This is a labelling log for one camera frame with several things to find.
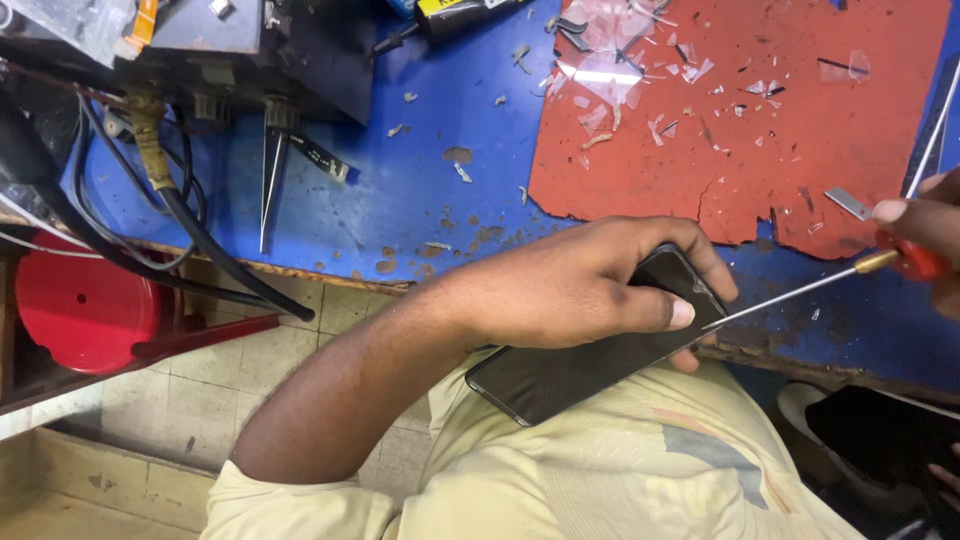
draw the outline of phone screen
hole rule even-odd
[[[467,372],[467,384],[522,426],[535,426],[613,386],[710,331],[727,312],[674,244],[637,265],[629,285],[653,286],[690,302],[693,324],[678,331],[622,333],[568,349],[504,347]]]

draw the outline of red plastic stool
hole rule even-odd
[[[82,250],[44,232],[34,243]],[[17,265],[15,290],[20,319],[32,339],[56,363],[88,374],[140,369],[279,326],[279,314],[272,314],[204,328],[203,317],[183,316],[179,291],[101,258],[33,250]]]

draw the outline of forearm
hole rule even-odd
[[[264,481],[350,477],[396,417],[467,357],[473,336],[454,305],[438,283],[333,339],[256,411],[233,462]]]

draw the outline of yellow label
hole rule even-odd
[[[420,6],[420,10],[424,16],[430,16],[443,8],[463,1],[464,0],[420,0],[417,4]]]

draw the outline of blue workbench surface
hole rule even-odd
[[[355,184],[335,184],[291,150],[276,207],[271,251],[259,244],[263,120],[237,119],[232,132],[194,139],[195,167],[210,193],[217,240],[233,255],[276,266],[367,281],[418,281],[470,259],[574,225],[544,214],[535,201],[520,204],[519,186],[530,174],[542,94],[538,83],[553,61],[553,36],[543,22],[559,0],[539,0],[527,12],[435,51],[413,40],[381,58],[373,79],[369,128],[312,124],[308,134],[360,170]],[[943,58],[960,51],[960,15],[950,17]],[[513,66],[511,53],[529,44],[533,75]],[[934,81],[939,80],[940,73]],[[405,92],[418,94],[413,103]],[[506,95],[495,108],[493,101]],[[403,124],[409,133],[387,137]],[[941,168],[960,162],[960,108],[948,122]],[[473,153],[465,184],[443,151],[460,145]],[[138,162],[134,152],[128,152]],[[87,177],[94,204],[116,230],[184,246],[176,224],[152,213],[133,193],[115,161],[97,141]],[[845,267],[774,246],[769,223],[758,242],[722,248],[742,291],[731,311]],[[453,246],[432,258],[424,242]],[[383,248],[396,251],[396,269]],[[960,393],[960,325],[931,311],[928,287],[890,271],[851,278],[724,330],[725,339],[769,349],[801,362],[864,368],[870,374]],[[812,320],[819,309],[819,316]]]

